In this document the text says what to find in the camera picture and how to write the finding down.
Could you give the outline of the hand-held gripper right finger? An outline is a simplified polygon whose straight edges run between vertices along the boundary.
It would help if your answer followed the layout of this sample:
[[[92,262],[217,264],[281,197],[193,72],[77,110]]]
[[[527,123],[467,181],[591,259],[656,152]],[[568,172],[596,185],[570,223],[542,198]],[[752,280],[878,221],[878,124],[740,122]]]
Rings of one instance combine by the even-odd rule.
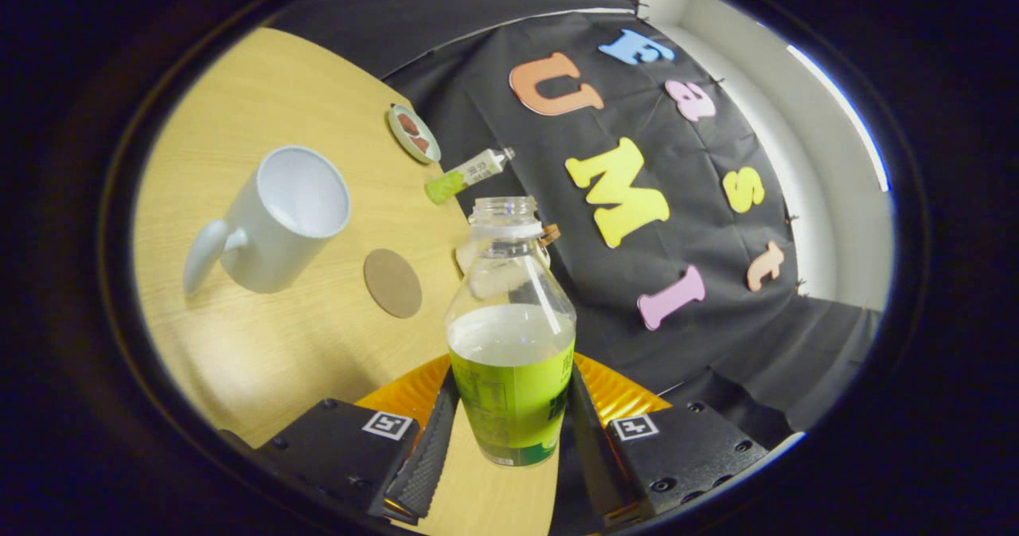
[[[607,525],[686,508],[767,455],[706,403],[663,401],[582,354],[572,364],[572,435],[589,501]]]

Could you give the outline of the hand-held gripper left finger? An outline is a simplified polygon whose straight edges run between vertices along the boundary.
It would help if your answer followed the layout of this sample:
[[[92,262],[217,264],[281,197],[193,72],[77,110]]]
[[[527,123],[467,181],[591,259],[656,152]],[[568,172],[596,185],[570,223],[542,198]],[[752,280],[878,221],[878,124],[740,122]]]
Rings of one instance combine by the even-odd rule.
[[[259,446],[223,436],[325,507],[416,525],[443,475],[458,404],[451,361],[440,355],[360,401],[315,403]]]

